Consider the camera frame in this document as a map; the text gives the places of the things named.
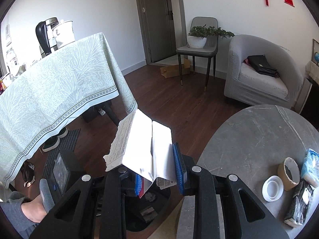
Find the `person's left hand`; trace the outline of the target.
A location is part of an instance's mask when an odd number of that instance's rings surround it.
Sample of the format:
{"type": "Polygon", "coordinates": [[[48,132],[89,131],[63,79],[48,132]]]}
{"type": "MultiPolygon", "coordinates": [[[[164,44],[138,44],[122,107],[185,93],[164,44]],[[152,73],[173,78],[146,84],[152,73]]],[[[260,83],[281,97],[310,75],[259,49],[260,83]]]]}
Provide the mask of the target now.
{"type": "Polygon", "coordinates": [[[25,217],[34,223],[40,223],[47,215],[41,195],[30,202],[22,203],[21,210],[25,217]]]}

